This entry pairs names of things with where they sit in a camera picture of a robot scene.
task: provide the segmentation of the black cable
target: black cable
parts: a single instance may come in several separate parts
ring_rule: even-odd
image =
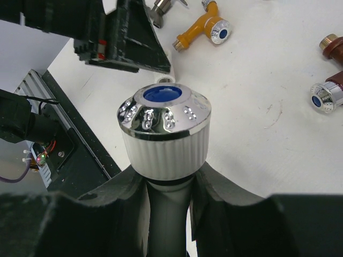
[[[56,99],[53,99],[53,98],[43,99],[43,98],[39,98],[39,97],[35,97],[35,96],[27,96],[27,95],[24,95],[23,97],[26,98],[26,99],[40,101],[40,102],[43,102],[43,103],[49,103],[49,104],[55,104],[55,105],[59,104],[59,102]]]
[[[24,98],[30,99],[30,100],[34,100],[34,101],[40,101],[39,106],[38,106],[38,114],[39,115],[42,114],[42,105],[43,105],[43,103],[54,104],[54,105],[58,105],[59,104],[59,102],[56,99],[54,99],[54,98],[42,99],[42,98],[39,98],[39,97],[27,96],[27,95],[25,95]]]

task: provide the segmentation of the chrome valve knob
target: chrome valve knob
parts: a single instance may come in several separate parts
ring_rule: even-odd
[[[118,110],[133,168],[154,180],[177,180],[196,172],[208,151],[211,104],[180,84],[144,87]]]
[[[343,104],[343,71],[328,78],[325,83],[311,87],[311,100],[314,107],[327,114]]]

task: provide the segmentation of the wire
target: wire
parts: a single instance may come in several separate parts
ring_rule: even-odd
[[[23,96],[26,99],[30,99],[30,100],[34,100],[34,101],[40,101],[39,106],[38,106],[38,114],[41,115],[42,114],[42,105],[43,103],[48,103],[48,104],[54,104],[54,105],[58,105],[59,102],[54,99],[54,98],[49,98],[49,99],[42,99],[39,97],[35,97],[35,96]]]
[[[31,161],[32,161],[32,159],[31,159],[32,158],[32,154],[28,154],[26,156],[26,158],[29,159],[29,160],[26,161],[26,168],[25,168],[23,174],[19,178],[17,178],[17,179],[8,179],[8,178],[0,177],[0,181],[1,182],[5,182],[5,183],[11,183],[11,184],[18,183],[18,182],[22,181],[22,179],[25,178],[25,176],[27,175],[28,171],[30,170]]]
[[[49,146],[45,148],[44,152],[37,156],[36,163],[38,164],[38,166],[42,167],[45,165],[46,159],[49,157],[49,154],[53,152],[55,147],[56,147],[56,140],[54,140],[54,142],[51,141]]]
[[[54,142],[54,145],[53,145],[52,149],[49,151],[49,154],[51,154],[53,152],[53,150],[55,149],[55,146],[56,146],[56,140]]]

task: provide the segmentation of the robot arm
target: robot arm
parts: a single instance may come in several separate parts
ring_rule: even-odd
[[[1,0],[0,19],[74,39],[86,64],[169,73],[143,0],[118,0],[105,14],[102,0]]]
[[[31,112],[23,97],[0,89],[0,138],[10,143],[24,140],[44,144],[54,138],[58,123]]]

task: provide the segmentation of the white ribbed grip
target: white ribbed grip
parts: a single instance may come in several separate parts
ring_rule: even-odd
[[[126,151],[133,168],[155,180],[175,180],[196,172],[205,163],[210,125],[186,138],[146,141],[123,133]]]

